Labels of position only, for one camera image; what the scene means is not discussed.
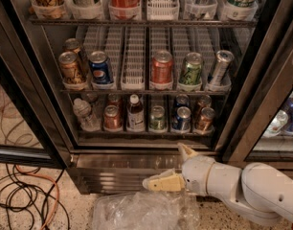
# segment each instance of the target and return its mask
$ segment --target white robotic arm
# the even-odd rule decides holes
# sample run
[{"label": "white robotic arm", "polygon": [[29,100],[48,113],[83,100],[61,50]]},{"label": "white robotic arm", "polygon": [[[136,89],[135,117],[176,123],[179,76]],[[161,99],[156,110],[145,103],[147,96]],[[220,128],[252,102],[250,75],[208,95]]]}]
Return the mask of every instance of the white robotic arm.
[{"label": "white robotic arm", "polygon": [[185,160],[182,174],[173,171],[152,176],[144,187],[152,191],[180,191],[220,199],[231,210],[264,226],[277,224],[281,217],[293,222],[293,180],[261,163],[244,170],[217,163],[179,144]]}]

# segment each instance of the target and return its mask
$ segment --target speckled floor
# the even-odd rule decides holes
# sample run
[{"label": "speckled floor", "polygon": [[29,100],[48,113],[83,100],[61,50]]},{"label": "speckled floor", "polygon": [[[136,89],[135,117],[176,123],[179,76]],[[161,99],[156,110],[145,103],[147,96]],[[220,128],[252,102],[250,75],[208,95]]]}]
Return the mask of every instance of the speckled floor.
[{"label": "speckled floor", "polygon": [[[41,169],[41,174],[46,174],[51,176],[53,179],[57,179],[60,174],[60,170],[51,169]],[[6,165],[0,164],[0,178],[7,175]],[[42,179],[20,176],[22,181],[27,183],[35,184],[43,188],[45,191],[51,187],[51,183]],[[0,183],[0,190],[6,184],[11,183],[9,180]],[[93,211],[97,198],[103,195],[80,195],[79,191],[76,189],[75,185],[71,181],[67,172],[58,181],[58,186],[60,189],[60,202],[64,205],[70,218],[70,226],[72,230],[88,230],[92,228]],[[5,201],[10,191],[13,187],[10,186],[3,194],[1,194],[1,200]],[[27,204],[28,198],[23,193],[17,195],[13,199],[13,203],[16,206]],[[274,227],[262,227],[249,220],[246,220],[237,214],[231,212],[226,206],[217,201],[214,198],[199,198],[199,216],[200,224],[196,226],[196,229],[254,229],[254,230],[282,230],[282,229],[292,229],[292,224],[282,219],[282,221]],[[35,214],[35,208],[31,207],[31,211],[35,215],[35,224],[32,229],[40,229],[41,221],[39,216]],[[28,213],[12,213],[10,212],[11,228],[12,229],[30,229],[31,227],[31,217]],[[67,229],[67,218],[60,206],[58,206],[56,215],[51,222],[50,230]],[[7,221],[6,210],[0,207],[0,230],[10,229]]]}]

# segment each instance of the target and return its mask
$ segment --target plastic bag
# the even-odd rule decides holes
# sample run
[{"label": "plastic bag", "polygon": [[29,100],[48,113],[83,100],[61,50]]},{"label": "plastic bag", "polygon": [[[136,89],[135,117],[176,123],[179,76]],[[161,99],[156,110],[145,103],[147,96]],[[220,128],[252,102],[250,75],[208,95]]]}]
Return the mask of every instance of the plastic bag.
[{"label": "plastic bag", "polygon": [[199,224],[195,196],[183,193],[140,192],[97,200],[94,230],[185,230]]}]

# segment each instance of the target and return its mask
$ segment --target beverage cooler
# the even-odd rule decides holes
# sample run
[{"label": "beverage cooler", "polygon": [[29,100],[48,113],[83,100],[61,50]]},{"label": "beverage cooler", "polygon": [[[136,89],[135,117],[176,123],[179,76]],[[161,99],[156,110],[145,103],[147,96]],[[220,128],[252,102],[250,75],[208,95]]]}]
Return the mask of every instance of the beverage cooler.
[{"label": "beverage cooler", "polygon": [[178,143],[293,176],[292,58],[293,0],[0,0],[0,83],[42,145],[0,161],[81,194],[179,171]]}]

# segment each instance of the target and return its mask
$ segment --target clear plastic bottle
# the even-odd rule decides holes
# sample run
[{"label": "clear plastic bottle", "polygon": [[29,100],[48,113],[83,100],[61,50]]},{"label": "clear plastic bottle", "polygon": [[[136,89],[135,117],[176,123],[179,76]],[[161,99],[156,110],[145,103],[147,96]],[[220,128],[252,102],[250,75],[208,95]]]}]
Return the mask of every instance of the clear plastic bottle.
[{"label": "clear plastic bottle", "polygon": [[127,104],[127,128],[134,132],[145,130],[144,106],[138,95],[131,95]]},{"label": "clear plastic bottle", "polygon": [[74,99],[73,111],[78,117],[80,126],[85,131],[96,131],[100,128],[99,121],[90,103],[80,98]]}]

